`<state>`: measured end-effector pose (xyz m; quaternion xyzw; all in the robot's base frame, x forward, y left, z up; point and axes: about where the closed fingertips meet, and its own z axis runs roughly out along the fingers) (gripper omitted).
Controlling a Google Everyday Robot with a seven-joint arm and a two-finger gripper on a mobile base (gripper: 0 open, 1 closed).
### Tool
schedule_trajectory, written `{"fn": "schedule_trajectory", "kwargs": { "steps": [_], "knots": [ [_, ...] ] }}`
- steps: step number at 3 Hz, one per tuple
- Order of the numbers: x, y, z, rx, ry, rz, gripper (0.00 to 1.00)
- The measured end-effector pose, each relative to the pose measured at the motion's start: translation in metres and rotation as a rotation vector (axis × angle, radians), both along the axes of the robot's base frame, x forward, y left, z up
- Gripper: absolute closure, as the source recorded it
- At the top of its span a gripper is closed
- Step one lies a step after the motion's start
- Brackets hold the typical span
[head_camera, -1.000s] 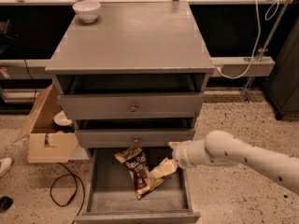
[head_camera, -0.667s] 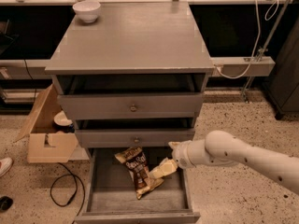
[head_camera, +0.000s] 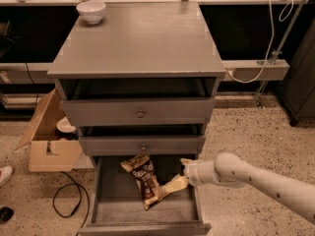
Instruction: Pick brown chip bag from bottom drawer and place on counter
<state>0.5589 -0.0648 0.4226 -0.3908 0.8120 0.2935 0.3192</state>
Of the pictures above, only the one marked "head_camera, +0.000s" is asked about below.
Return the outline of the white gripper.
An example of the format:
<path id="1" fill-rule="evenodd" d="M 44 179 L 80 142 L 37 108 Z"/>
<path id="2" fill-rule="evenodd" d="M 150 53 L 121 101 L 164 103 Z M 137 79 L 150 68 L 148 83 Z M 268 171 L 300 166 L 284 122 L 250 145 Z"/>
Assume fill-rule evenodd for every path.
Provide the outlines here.
<path id="1" fill-rule="evenodd" d="M 160 189 L 161 198 L 185 189 L 188 186 L 188 182 L 192 186 L 217 184 L 219 182 L 219 174 L 215 169 L 213 160 L 180 158 L 180 162 L 184 166 L 184 176 L 177 174 L 163 185 Z"/>

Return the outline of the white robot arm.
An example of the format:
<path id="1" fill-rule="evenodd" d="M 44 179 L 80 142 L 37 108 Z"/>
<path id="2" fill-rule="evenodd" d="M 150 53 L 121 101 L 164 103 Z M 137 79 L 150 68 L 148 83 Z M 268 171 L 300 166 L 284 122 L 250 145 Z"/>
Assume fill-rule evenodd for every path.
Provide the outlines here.
<path id="1" fill-rule="evenodd" d="M 183 174 L 161 188 L 163 197 L 191 186 L 213 184 L 242 187 L 251 185 L 284 207 L 315 224 L 315 186 L 258 168 L 239 156 L 223 152 L 214 160 L 181 158 Z"/>

